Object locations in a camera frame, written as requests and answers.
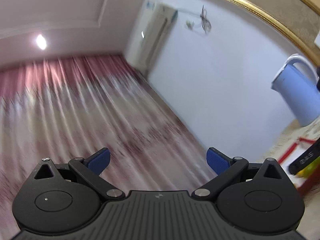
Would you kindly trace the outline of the red shallow box tray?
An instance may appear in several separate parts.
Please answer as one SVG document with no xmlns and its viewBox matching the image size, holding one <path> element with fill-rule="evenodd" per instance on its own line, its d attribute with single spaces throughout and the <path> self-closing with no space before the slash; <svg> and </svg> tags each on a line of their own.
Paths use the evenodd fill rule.
<svg viewBox="0 0 320 240">
<path fill-rule="evenodd" d="M 289 176 L 301 196 L 306 196 L 319 184 L 319 140 L 299 137 L 278 158 L 278 163 Z"/>
</svg>

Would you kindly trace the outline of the blue electric kettle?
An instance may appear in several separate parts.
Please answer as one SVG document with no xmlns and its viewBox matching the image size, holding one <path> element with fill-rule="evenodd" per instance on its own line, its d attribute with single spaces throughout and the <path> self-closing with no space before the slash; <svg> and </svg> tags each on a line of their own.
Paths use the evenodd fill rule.
<svg viewBox="0 0 320 240">
<path fill-rule="evenodd" d="M 312 79 L 296 68 L 296 63 L 309 70 Z M 319 76 L 312 63 L 302 55 L 292 54 L 271 82 L 271 89 L 282 96 L 302 127 L 319 117 L 318 81 Z"/>
</svg>

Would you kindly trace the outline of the pink floral curtain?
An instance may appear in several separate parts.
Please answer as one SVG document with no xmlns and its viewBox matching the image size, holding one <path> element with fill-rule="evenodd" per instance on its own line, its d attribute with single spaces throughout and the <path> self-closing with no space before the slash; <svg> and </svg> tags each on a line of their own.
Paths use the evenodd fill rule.
<svg viewBox="0 0 320 240">
<path fill-rule="evenodd" d="M 1 71 L 1 239 L 18 232 L 14 197 L 42 158 L 106 147 L 102 173 L 131 190 L 193 191 L 215 177 L 206 151 L 121 55 L 20 63 Z"/>
</svg>

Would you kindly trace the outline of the cream embroidered tablecloth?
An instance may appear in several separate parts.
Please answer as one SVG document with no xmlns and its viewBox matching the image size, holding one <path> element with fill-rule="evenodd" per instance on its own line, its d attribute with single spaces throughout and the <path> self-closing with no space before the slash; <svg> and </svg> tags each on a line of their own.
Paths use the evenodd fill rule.
<svg viewBox="0 0 320 240">
<path fill-rule="evenodd" d="M 299 137 L 306 139 L 319 138 L 319 119 L 305 127 L 300 127 L 298 121 L 294 120 L 280 134 L 269 151 L 264 153 L 257 162 L 262 162 L 267 157 L 281 157 L 289 146 L 298 140 Z M 304 197 L 305 212 L 300 221 L 298 232 L 306 239 L 319 239 L 319 184 L 316 184 Z"/>
</svg>

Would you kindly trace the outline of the ceiling light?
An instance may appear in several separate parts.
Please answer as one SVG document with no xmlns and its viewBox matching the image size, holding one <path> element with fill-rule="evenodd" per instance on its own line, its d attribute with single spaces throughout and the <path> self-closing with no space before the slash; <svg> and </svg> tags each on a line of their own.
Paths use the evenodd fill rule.
<svg viewBox="0 0 320 240">
<path fill-rule="evenodd" d="M 48 46 L 47 40 L 42 34 L 37 35 L 37 37 L 35 39 L 35 43 L 38 46 L 38 48 L 41 50 L 46 50 L 46 48 Z"/>
</svg>

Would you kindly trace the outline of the white wall air conditioner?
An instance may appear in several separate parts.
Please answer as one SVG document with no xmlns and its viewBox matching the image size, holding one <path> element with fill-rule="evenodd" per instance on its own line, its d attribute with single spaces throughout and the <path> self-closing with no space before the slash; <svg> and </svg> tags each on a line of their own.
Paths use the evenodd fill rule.
<svg viewBox="0 0 320 240">
<path fill-rule="evenodd" d="M 158 51 L 178 17 L 178 10 L 163 3 L 145 1 L 131 32 L 125 60 L 147 76 Z"/>
</svg>

